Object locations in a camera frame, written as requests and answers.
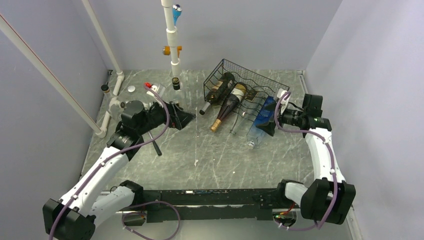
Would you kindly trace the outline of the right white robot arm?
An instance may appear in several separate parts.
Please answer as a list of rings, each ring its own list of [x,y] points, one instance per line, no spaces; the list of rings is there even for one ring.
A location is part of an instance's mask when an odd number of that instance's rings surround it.
[[[282,180],[275,194],[276,203],[287,208],[295,203],[301,216],[312,220],[310,229],[321,229],[325,223],[341,225],[356,196],[355,186],[346,182],[337,163],[330,120],[322,116],[323,97],[305,94],[301,109],[289,109],[291,92],[278,93],[275,101],[266,106],[273,111],[273,119],[258,125],[272,135],[275,129],[285,133],[301,133],[312,160],[314,181],[309,187],[303,183]]]

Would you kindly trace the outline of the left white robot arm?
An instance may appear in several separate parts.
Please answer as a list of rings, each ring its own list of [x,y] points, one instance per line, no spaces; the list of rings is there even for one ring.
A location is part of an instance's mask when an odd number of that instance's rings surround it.
[[[108,182],[126,166],[141,146],[143,135],[160,125],[182,130],[196,115],[173,102],[154,102],[149,108],[138,100],[121,103],[118,123],[100,157],[80,181],[59,200],[49,199],[42,208],[48,238],[89,240],[95,229],[115,212],[139,209],[145,202],[144,188],[130,180],[98,199]]]

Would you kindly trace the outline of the clear square bottle black cap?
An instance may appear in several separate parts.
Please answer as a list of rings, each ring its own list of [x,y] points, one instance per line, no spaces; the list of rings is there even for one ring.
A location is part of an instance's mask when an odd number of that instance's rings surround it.
[[[174,76],[171,79],[171,83],[172,83],[171,101],[179,108],[186,110],[187,109],[186,92],[182,86],[180,79]]]

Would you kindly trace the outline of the clear bottle dark label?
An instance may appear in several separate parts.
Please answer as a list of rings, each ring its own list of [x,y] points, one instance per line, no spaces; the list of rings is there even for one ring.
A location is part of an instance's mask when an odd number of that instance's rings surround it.
[[[158,84],[154,84],[152,86],[152,89],[157,93],[157,95],[162,98],[165,94],[166,91],[166,87],[163,86],[162,84],[158,83]]]

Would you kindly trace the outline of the dark green wine bottle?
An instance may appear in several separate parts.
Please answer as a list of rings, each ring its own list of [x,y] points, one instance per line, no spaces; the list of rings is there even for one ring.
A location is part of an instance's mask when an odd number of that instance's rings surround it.
[[[211,105],[217,104],[220,100],[222,100],[226,94],[229,93],[234,81],[234,75],[230,72],[225,72],[207,93],[205,97],[205,104],[199,110],[199,114],[204,115]]]

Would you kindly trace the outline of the clear bottle silver cap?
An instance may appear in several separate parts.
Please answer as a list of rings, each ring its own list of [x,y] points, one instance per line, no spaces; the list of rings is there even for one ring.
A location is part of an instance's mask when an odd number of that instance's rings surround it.
[[[127,91],[128,91],[129,93],[133,93],[133,92],[135,92],[135,90],[136,90],[136,87],[135,87],[134,85],[130,85],[130,86],[128,86],[128,88],[127,88]]]

